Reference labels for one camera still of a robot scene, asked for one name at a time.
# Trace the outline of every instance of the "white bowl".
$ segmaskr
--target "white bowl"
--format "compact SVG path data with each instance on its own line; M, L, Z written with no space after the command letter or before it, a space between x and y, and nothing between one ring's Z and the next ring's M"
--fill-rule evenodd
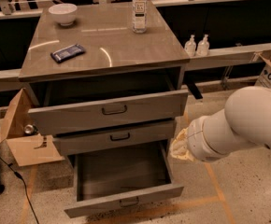
M78 7L74 4L58 4L49 8L54 21L62 26L71 25L77 17Z

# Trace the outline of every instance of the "concrete floor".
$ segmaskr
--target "concrete floor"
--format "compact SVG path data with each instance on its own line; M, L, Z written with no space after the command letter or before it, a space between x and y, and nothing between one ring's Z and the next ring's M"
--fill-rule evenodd
M184 116L178 118L177 133L190 120L221 110L233 91L202 90L202 100L190 95ZM0 155L23 176L41 224L271 223L271 151L265 148L238 151L211 164L169 159L174 178L185 187L180 197L73 219L64 212L74 201L73 173L66 161L19 167L6 144L0 146ZM0 224L36 223L23 183L0 165L6 186L0 194Z

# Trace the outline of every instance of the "cabinet top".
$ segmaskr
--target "cabinet top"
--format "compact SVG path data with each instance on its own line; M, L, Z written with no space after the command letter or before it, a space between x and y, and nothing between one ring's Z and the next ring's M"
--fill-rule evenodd
M38 82L185 64L189 57L156 7L148 2L147 32L132 30L132 4L78 6L74 24L62 27L47 9L39 19L19 79ZM86 53L56 63L50 53L80 44Z

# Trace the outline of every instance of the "clear bottle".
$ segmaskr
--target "clear bottle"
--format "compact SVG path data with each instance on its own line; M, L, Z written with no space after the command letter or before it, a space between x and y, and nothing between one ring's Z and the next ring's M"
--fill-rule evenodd
M185 43L184 50L188 53L190 57L194 56L197 44L194 41L194 35L191 35L190 40Z
M133 30L145 33L147 30L147 0L133 0Z
M205 34L203 40L198 43L196 54L198 56L207 56L209 51L208 35Z

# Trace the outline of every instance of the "small white bottle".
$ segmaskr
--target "small white bottle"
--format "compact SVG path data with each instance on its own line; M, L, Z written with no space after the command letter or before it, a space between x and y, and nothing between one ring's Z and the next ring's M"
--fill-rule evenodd
M133 0L133 31L138 34L146 32L147 0Z
M198 43L196 54L198 56L207 56L209 51L208 35L205 34L203 40Z
M188 53L190 57L194 56L197 44L194 41L194 35L191 35L190 40L185 43L184 50Z

